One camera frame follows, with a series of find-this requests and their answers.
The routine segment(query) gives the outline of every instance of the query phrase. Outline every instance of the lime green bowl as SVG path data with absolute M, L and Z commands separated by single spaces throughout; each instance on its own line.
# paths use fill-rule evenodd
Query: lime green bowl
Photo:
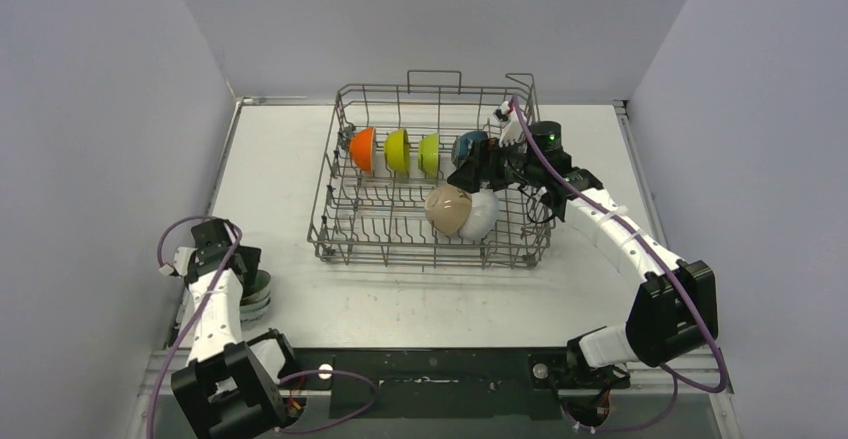
M 431 134 L 418 144 L 418 169 L 431 177 L 439 176 L 439 135 Z
M 386 138 L 386 164 L 395 172 L 409 172 L 409 136 L 398 129 Z

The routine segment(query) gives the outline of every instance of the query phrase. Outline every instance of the white bowl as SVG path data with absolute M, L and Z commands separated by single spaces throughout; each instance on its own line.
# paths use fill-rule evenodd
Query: white bowl
M 459 228 L 459 237 L 479 241 L 495 227 L 500 216 L 500 199 L 494 192 L 484 189 L 471 195 L 471 214 Z

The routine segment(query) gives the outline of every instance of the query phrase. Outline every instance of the orange bowl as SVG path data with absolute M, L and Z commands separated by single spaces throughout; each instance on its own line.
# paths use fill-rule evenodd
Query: orange bowl
M 350 155 L 353 157 L 353 162 L 365 172 L 374 172 L 376 136 L 373 127 L 366 127 L 350 140 Z

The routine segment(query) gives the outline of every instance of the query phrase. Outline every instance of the dish rack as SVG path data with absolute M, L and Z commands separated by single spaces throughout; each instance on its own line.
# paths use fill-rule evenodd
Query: dish rack
M 428 84 L 428 75 L 455 78 L 452 84 Z M 348 84 L 336 93 L 335 108 L 322 159 L 307 240 L 325 262 L 416 266 L 532 268 L 550 246 L 555 222 L 532 188 L 512 185 L 498 191 L 500 214 L 479 241 L 448 237 L 424 216 L 430 191 L 446 184 L 455 169 L 450 151 L 457 137 L 479 129 L 498 137 L 492 112 L 513 94 L 524 104 L 529 123 L 539 121 L 532 74 L 506 74 L 504 86 L 468 86 L 460 71 L 410 70 L 406 84 Z M 365 127 L 376 131 L 374 171 L 357 168 L 348 151 Z M 408 174 L 385 161 L 384 144 L 405 128 L 411 144 Z M 438 177 L 427 177 L 417 164 L 422 138 L 439 134 Z

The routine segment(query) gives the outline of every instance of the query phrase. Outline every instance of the white wall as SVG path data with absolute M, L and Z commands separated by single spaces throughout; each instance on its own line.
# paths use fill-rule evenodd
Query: white wall
M 848 0 L 688 0 L 630 103 L 750 438 L 845 437 Z
M 630 97 L 686 0 L 186 0 L 239 95 L 533 72 L 542 100 Z
M 231 108 L 182 0 L 0 0 L 0 435 L 123 436 Z

